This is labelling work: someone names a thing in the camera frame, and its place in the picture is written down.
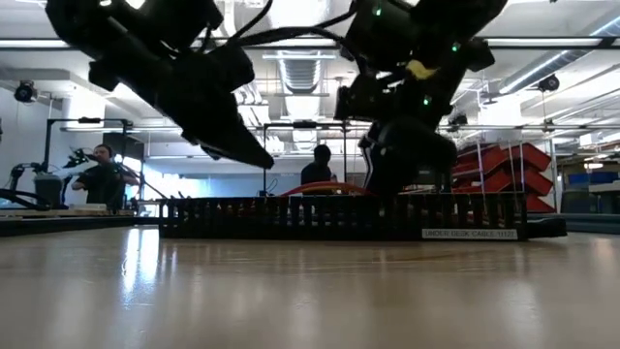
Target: black shirt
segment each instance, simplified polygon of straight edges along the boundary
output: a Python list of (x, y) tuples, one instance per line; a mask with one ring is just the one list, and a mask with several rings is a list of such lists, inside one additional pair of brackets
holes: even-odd
[[(317, 163), (311, 163), (301, 170), (301, 185), (316, 183), (322, 181), (331, 181), (331, 170), (329, 166), (322, 166)], [(331, 195), (330, 190), (327, 191), (313, 191), (309, 192), (309, 195)]]
[(116, 168), (98, 165), (84, 171), (76, 180), (88, 191), (87, 204), (106, 204), (111, 209), (121, 209), (125, 195), (125, 182)]

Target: black cable tray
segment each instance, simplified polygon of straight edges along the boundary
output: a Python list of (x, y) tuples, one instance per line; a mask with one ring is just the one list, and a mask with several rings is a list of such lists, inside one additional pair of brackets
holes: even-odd
[(412, 194), (171, 199), (162, 238), (526, 240), (566, 235), (561, 220), (527, 222), (525, 196)]

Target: white label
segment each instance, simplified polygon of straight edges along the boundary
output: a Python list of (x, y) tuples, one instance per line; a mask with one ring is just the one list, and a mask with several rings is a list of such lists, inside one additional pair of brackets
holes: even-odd
[(516, 229), (422, 229), (422, 238), (516, 240)]

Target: person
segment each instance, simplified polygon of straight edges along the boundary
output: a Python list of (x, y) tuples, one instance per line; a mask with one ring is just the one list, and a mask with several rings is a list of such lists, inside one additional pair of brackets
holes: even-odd
[(73, 190), (88, 191), (88, 204), (106, 204), (109, 208), (120, 209), (123, 206), (125, 184), (138, 185), (139, 181), (116, 166), (112, 154), (109, 145), (97, 145), (93, 155), (99, 164), (84, 171), (71, 187)]
[[(314, 148), (314, 161), (301, 170), (301, 185), (322, 181), (331, 181), (331, 169), (329, 168), (331, 151), (324, 144)], [(329, 195), (331, 191), (314, 191), (312, 195)]]

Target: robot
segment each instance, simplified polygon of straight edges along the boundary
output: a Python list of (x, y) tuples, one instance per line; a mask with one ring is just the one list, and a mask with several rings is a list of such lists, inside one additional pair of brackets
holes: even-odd
[[(371, 122), (359, 146), (365, 189), (394, 195), (420, 166), (447, 174), (452, 141), (435, 131), (451, 112), (465, 72), (494, 64), (475, 38), (507, 0), (355, 0), (347, 14), (314, 27), (286, 27), (242, 37), (261, 13), (224, 45), (209, 42), (223, 21), (213, 0), (149, 0), (139, 10), (124, 0), (48, 0), (58, 36), (94, 59), (89, 80), (109, 91), (122, 82), (183, 129), (183, 137), (214, 158), (270, 169), (273, 158), (245, 128), (233, 91), (254, 79), (243, 47), (315, 34), (334, 40), (359, 75), (338, 90), (335, 118)], [(326, 30), (355, 16), (344, 38)], [(206, 28), (198, 50), (192, 43)], [(378, 79), (380, 72), (388, 73)]]

